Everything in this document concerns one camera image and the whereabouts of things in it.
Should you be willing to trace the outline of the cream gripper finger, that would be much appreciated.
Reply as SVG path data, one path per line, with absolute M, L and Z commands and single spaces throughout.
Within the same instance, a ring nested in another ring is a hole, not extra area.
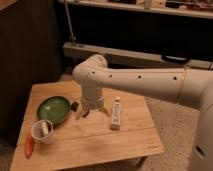
M 89 110 L 82 109 L 80 112 L 77 113 L 76 120 L 79 120 L 87 114 L 89 114 Z
M 99 111 L 102 112 L 102 113 L 104 113 L 104 114 L 105 114 L 106 116 L 108 116 L 108 117 L 110 116 L 108 110 L 107 110 L 105 107 L 99 108 Z

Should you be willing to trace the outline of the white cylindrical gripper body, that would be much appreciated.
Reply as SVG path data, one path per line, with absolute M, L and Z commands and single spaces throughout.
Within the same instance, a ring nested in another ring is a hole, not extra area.
M 104 106 L 104 98 L 100 97 L 96 100 L 81 97 L 81 105 L 84 110 L 95 110 Z

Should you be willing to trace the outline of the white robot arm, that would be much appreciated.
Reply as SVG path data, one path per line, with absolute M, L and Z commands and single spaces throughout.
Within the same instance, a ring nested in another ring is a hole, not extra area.
M 200 111 L 189 171 L 213 171 L 213 71 L 199 69 L 111 69 L 95 54 L 77 65 L 74 80 L 81 86 L 84 111 L 104 106 L 103 90 L 112 88 Z

